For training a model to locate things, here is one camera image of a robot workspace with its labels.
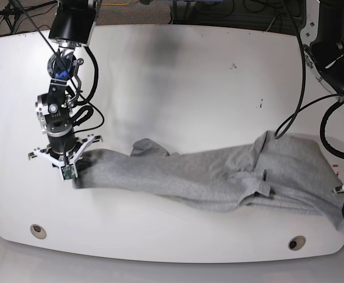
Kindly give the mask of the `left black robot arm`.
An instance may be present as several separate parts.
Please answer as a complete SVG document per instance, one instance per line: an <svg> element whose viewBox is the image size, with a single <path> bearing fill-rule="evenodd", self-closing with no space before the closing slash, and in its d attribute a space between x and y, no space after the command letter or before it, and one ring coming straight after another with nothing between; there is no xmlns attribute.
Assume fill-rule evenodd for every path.
<svg viewBox="0 0 344 283"><path fill-rule="evenodd" d="M320 140L329 153L344 160L344 152L326 139L329 117L344 105L344 1L305 1L303 10L299 34L306 62L321 85L338 97L322 118Z"/></svg>

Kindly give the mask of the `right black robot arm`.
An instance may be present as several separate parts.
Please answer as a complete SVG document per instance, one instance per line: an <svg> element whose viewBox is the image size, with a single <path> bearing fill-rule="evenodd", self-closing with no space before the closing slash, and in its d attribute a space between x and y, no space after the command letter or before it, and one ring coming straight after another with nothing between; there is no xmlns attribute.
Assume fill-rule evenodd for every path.
<svg viewBox="0 0 344 283"><path fill-rule="evenodd" d="M59 169L63 180L78 177L76 162L89 146L101 140L101 136L93 134L81 139L75 130L97 111L91 100L98 86L98 63L89 43L101 4L101 1L58 1L46 40L57 43L58 49L47 64L51 78L48 92L38 96L35 111L49 143L44 149L34 149L28 157L48 160ZM84 60L74 55L77 47L85 49L94 67L93 84L87 97L82 96L78 70Z"/></svg>

